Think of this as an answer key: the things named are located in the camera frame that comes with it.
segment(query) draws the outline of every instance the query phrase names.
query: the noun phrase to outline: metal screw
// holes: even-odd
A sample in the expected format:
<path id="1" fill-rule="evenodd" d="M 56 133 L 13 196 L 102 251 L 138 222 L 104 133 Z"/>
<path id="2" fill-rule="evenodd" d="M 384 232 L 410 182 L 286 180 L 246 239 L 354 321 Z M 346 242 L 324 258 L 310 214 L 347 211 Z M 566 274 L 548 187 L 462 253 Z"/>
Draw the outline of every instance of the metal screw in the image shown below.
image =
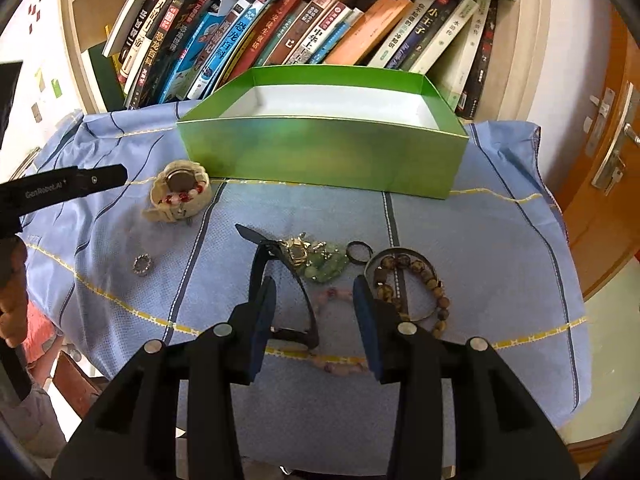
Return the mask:
<path id="1" fill-rule="evenodd" d="M 469 344 L 471 345 L 471 348 L 477 350 L 478 352 L 484 352 L 487 348 L 489 348 L 489 343 L 481 337 L 473 338 Z"/>
<path id="2" fill-rule="evenodd" d="M 229 323 L 220 323 L 213 327 L 213 333 L 218 337 L 226 337 L 234 331 Z"/>
<path id="3" fill-rule="evenodd" d="M 398 332 L 402 335 L 414 335 L 418 332 L 418 327 L 408 321 L 402 322 L 398 325 Z"/>
<path id="4" fill-rule="evenodd" d="M 162 350 L 162 341 L 158 339 L 152 339 L 145 343 L 145 352 L 148 354 L 157 354 Z"/>

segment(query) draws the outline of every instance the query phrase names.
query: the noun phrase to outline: bracelet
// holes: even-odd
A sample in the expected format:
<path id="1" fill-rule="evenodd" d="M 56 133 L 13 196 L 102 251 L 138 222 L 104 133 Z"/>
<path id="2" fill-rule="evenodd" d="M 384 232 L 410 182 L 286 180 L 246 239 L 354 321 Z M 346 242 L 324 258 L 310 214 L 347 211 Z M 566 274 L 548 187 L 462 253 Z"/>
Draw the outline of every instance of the bracelet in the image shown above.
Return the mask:
<path id="1" fill-rule="evenodd" d="M 449 318 L 449 307 L 451 305 L 451 301 L 444 295 L 444 286 L 438 279 L 436 270 L 431 262 L 417 251 L 402 247 L 392 247 L 390 249 L 380 251 L 370 259 L 367 267 L 365 268 L 365 276 L 370 272 L 373 262 L 379 258 L 382 258 L 380 260 L 380 265 L 376 267 L 373 272 L 373 283 L 376 285 L 377 298 L 385 301 L 386 303 L 392 304 L 396 311 L 400 313 L 400 317 L 403 321 L 411 321 L 415 323 L 431 317 L 433 314 L 437 314 L 438 321 L 431 329 L 431 335 L 439 339 L 442 336 L 442 333 L 447 329 L 447 319 Z M 393 287 L 386 282 L 390 272 L 404 269 L 410 270 L 412 274 L 417 276 L 436 299 L 436 309 L 434 309 L 430 314 L 419 319 L 410 319 L 407 314 L 400 312 L 402 305 L 400 298 L 395 297 Z"/>

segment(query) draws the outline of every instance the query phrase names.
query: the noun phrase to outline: open box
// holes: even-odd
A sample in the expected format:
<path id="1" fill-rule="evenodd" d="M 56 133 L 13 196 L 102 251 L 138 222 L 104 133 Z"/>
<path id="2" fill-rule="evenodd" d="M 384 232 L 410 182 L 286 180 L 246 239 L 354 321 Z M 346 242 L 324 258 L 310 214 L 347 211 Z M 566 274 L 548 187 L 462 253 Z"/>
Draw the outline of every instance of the open box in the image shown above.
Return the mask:
<path id="1" fill-rule="evenodd" d="M 446 198 L 468 141 L 419 74 L 360 66 L 253 68 L 178 122 L 210 176 Z"/>

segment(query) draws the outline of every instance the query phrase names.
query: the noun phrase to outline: wooden door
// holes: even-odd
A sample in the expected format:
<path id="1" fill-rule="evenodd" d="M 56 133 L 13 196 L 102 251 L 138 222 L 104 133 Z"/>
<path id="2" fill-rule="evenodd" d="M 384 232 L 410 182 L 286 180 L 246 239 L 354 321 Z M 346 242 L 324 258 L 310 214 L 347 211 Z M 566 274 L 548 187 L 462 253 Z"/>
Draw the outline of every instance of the wooden door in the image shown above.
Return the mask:
<path id="1" fill-rule="evenodd" d="M 615 10 L 601 99 L 601 116 L 558 194 L 585 299 L 640 250 L 640 49 Z"/>

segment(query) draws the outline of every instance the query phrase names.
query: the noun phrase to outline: black ring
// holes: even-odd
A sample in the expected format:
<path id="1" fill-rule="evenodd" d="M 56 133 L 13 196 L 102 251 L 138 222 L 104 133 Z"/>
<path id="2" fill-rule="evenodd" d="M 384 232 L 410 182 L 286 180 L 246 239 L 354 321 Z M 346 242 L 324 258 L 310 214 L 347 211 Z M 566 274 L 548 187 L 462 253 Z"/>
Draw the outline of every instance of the black ring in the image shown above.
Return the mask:
<path id="1" fill-rule="evenodd" d="M 349 249 L 351 249 L 352 247 L 355 246 L 362 246 L 364 247 L 367 251 L 369 251 L 369 259 L 373 256 L 373 249 L 371 248 L 371 246 L 369 244 L 366 244 L 364 242 L 359 242 L 359 241 L 354 241 L 354 242 L 349 242 L 347 244 L 347 258 L 349 259 L 349 261 L 354 264 L 354 265 L 367 265 L 369 263 L 369 260 L 359 260 L 357 258 L 354 258 L 353 256 L 351 256 L 351 253 L 349 252 Z"/>

